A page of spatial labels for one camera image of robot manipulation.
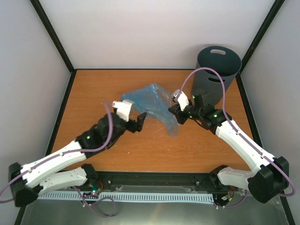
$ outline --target gray floor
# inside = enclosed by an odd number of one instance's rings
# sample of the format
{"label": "gray floor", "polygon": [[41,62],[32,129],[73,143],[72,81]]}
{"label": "gray floor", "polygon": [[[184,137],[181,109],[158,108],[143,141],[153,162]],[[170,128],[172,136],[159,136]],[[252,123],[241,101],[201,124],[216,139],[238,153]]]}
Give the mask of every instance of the gray floor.
{"label": "gray floor", "polygon": [[[262,204],[249,197],[228,210],[193,203],[118,202],[117,215],[100,218],[80,202],[37,200],[26,208],[22,225],[287,225],[278,201]],[[112,204],[102,202],[95,209],[109,213]]]}

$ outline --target white ruler strip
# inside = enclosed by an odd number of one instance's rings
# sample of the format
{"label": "white ruler strip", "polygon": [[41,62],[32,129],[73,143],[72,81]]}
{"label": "white ruler strip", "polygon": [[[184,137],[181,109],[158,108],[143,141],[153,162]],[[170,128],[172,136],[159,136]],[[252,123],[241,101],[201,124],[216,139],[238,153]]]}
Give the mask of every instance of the white ruler strip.
{"label": "white ruler strip", "polygon": [[[122,192],[102,192],[99,196],[91,196],[86,199],[97,201],[104,197],[111,197],[116,202],[127,203],[204,203],[212,204],[212,194],[168,194],[168,193],[122,193]],[[75,191],[53,191],[40,196],[38,199],[44,200],[81,200]]]}

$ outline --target wood surface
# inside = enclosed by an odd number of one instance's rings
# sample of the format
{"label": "wood surface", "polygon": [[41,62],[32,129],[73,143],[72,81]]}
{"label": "wood surface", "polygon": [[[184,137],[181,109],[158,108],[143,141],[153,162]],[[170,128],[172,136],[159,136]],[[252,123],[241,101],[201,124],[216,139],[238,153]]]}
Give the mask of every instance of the wood surface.
{"label": "wood surface", "polygon": [[[190,70],[78,70],[64,111],[53,152],[97,123],[106,112],[104,103],[127,92],[157,83],[172,93]],[[184,92],[189,95],[192,78]],[[226,92],[226,110],[242,130],[251,135],[243,103],[234,80]],[[210,172],[219,165],[248,170],[247,164],[223,140],[188,120],[178,136],[169,136],[164,124],[146,119],[142,132],[125,134],[98,155],[73,164],[91,163],[98,171]]]}

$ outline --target black frame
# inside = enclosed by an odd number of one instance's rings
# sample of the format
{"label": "black frame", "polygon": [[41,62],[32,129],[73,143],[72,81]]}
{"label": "black frame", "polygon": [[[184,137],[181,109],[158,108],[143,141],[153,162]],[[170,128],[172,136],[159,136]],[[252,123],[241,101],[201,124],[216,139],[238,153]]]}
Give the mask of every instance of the black frame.
{"label": "black frame", "polygon": [[[272,23],[273,19],[275,18],[276,14],[280,10],[281,6],[283,5],[284,1],[285,0],[275,0],[274,1],[270,11],[268,12],[266,18],[264,19],[261,27],[259,28],[259,30],[256,34],[255,38],[253,39],[250,47],[248,48],[244,58],[242,59],[242,68],[241,68],[240,72],[238,73],[238,75],[236,76],[237,85],[239,87],[241,99],[242,99],[242,102],[244,104],[245,112],[246,112],[246,115],[247,115],[247,119],[248,119],[248,122],[249,122],[249,126],[250,126],[250,129],[251,129],[253,139],[260,146],[262,146],[262,142],[261,142],[261,139],[260,139],[259,134],[258,134],[256,123],[255,123],[255,120],[254,120],[254,117],[253,117],[253,114],[252,114],[252,111],[251,111],[251,108],[250,108],[250,104],[249,104],[249,101],[248,101],[248,98],[247,98],[247,95],[246,95],[246,92],[245,92],[245,88],[244,88],[244,85],[243,85],[243,82],[242,82],[242,79],[241,79],[240,75],[241,75],[242,71],[244,70],[245,66],[247,65],[248,61],[250,60],[251,56],[253,55],[254,51],[256,50],[257,46],[259,45],[261,39],[263,38],[263,36],[266,33],[267,29],[269,28],[270,24]],[[65,62],[68,70],[71,73],[71,76],[70,76],[70,79],[69,79],[69,82],[68,82],[68,85],[67,85],[67,89],[66,89],[64,98],[62,100],[61,106],[60,106],[59,114],[58,114],[58,117],[56,119],[55,126],[54,126],[54,129],[53,129],[53,132],[52,132],[52,135],[51,135],[48,147],[47,147],[46,155],[48,155],[52,151],[54,141],[56,139],[56,135],[57,135],[57,132],[58,132],[59,127],[60,127],[60,122],[61,122],[64,110],[66,108],[68,97],[69,97],[69,94],[70,94],[71,89],[72,89],[72,85],[73,85],[73,82],[74,82],[74,78],[75,78],[77,69],[74,69],[70,59],[68,58],[68,55],[67,55],[66,51],[64,50],[64,48],[63,48],[56,32],[55,32],[53,26],[51,25],[51,23],[50,23],[47,15],[46,15],[42,5],[41,5],[41,3],[39,2],[39,0],[30,0],[30,2],[32,3],[32,5],[33,5],[34,9],[36,10],[40,20],[42,21],[44,27],[46,28],[46,30],[49,34],[49,36],[51,37],[53,43],[55,44],[58,52],[61,55],[63,61]],[[139,175],[142,175],[143,177],[148,176],[149,178],[150,177],[154,178],[155,176],[159,176],[159,178],[157,178],[158,182],[160,182],[162,180],[168,181],[169,177],[170,177],[169,176],[170,173],[160,173],[160,172],[155,172],[155,173],[101,172],[99,175],[103,176],[104,180],[107,180],[109,178],[111,179],[113,174],[121,175],[123,177],[123,182],[124,182],[124,177],[127,176],[128,180],[130,180],[130,177],[132,177],[133,174],[134,175],[139,174]],[[201,189],[203,187],[199,187],[199,186],[197,187],[195,182],[198,181],[198,179],[201,179],[201,177],[206,177],[207,175],[208,175],[207,173],[202,173],[202,174],[199,174],[199,173],[193,173],[193,174],[191,174],[191,173],[180,173],[180,174],[178,174],[178,176],[180,176],[181,179],[178,181],[178,184],[182,186],[181,181],[184,182],[184,180],[188,180],[191,177],[193,177],[193,181],[190,182],[189,185],[191,187],[196,187],[197,189],[199,189],[199,188]],[[107,186],[107,188],[110,189],[110,188],[112,188],[113,184],[107,185],[105,183],[105,186]],[[286,214],[286,217],[287,217],[287,220],[288,220],[289,224],[294,225],[295,221],[293,219],[292,213],[291,213],[289,205],[287,203],[287,199],[285,197],[280,197],[280,199],[281,199],[283,208],[285,210],[285,214]],[[21,224],[23,215],[25,213],[25,209],[26,209],[26,207],[21,207],[21,209],[19,211],[19,214],[18,214],[18,217],[15,221],[15,225],[20,225]]]}

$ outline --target wooden table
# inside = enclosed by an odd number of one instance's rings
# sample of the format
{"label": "wooden table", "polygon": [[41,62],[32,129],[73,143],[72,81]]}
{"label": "wooden table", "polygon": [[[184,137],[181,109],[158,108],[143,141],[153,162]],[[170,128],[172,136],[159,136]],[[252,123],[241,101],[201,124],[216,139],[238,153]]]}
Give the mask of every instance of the wooden table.
{"label": "wooden table", "polygon": [[[172,93],[181,87],[190,70],[78,70],[67,101],[53,152],[67,145],[97,123],[106,112],[104,103],[119,100],[127,92],[157,83]],[[190,79],[184,92],[191,90]],[[226,92],[226,110],[242,130],[251,135],[236,81]],[[99,171],[210,172],[219,165],[248,170],[242,158],[223,140],[188,120],[177,137],[169,136],[164,124],[146,119],[142,132],[125,134],[109,150],[74,169],[91,163]]]}

